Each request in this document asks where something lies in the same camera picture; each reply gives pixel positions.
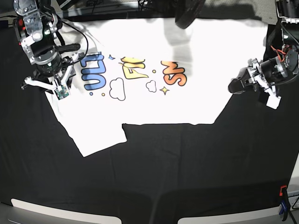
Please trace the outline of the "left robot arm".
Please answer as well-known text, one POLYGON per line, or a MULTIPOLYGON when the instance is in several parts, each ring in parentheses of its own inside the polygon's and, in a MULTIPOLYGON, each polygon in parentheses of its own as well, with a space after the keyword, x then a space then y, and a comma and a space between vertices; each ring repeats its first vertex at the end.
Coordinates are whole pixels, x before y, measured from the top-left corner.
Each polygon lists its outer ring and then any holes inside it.
POLYGON ((262 89, 270 96, 278 97, 277 87, 299 76, 299 2, 277 0, 275 4, 278 22, 267 45, 277 55, 264 62, 250 60, 241 75, 228 85, 232 94, 262 89))

